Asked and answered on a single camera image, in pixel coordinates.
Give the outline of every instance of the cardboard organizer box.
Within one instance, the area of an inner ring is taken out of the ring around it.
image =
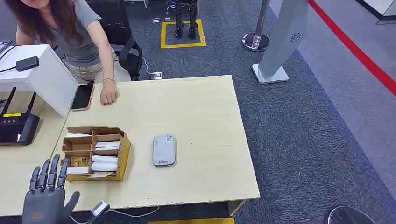
[[[117,127],[68,127],[69,133],[85,133],[91,136],[72,137],[63,139],[62,151],[68,159],[68,167],[73,167],[72,157],[88,157],[89,173],[87,174],[67,174],[68,181],[94,181],[94,180],[115,180],[122,181],[127,166],[131,142],[127,134]],[[118,150],[95,150],[97,142],[119,141]],[[105,177],[91,177],[92,156],[117,156],[117,170]]]

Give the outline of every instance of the wooden desk surface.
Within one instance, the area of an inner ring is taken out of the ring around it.
[[[30,94],[16,93],[8,113],[25,112],[30,102]],[[33,143],[28,146],[0,147],[0,216],[21,215],[25,194],[33,169],[42,166],[51,156],[62,131],[66,118],[60,116],[38,96],[32,112],[40,117],[40,123]]]
[[[114,126],[132,148],[123,182],[66,183],[66,200],[81,193],[75,210],[100,200],[132,208],[260,197],[231,76],[118,83],[119,100],[109,106],[96,85],[90,109],[70,112],[61,136],[70,126]],[[174,166],[152,165],[159,134],[175,135]]]

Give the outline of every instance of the woman's hand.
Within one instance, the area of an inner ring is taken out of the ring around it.
[[[112,104],[117,100],[117,86],[113,80],[103,80],[103,89],[100,94],[100,102],[102,105]]]

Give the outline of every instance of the router antenna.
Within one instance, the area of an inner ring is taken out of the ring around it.
[[[4,105],[3,111],[0,113],[0,119],[3,119],[4,114],[7,112],[8,107],[11,104],[12,97],[14,97],[15,91],[16,91],[16,87],[13,88],[10,95],[8,96],[8,99],[7,99],[6,104]]]
[[[35,102],[35,98],[36,98],[36,92],[33,93],[33,96],[32,96],[32,99],[30,100],[28,109],[26,110],[26,115],[28,115],[32,112],[33,103]]]

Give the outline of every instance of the robotic hand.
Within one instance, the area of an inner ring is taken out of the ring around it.
[[[52,159],[51,169],[48,175],[48,168],[51,160],[46,160],[42,166],[36,167],[30,180],[29,192],[26,193],[23,204],[22,223],[23,224],[61,224],[71,215],[76,206],[80,193],[74,192],[70,201],[64,207],[66,181],[66,170],[68,161],[65,159],[61,165],[61,171],[57,186],[57,166],[59,155]]]

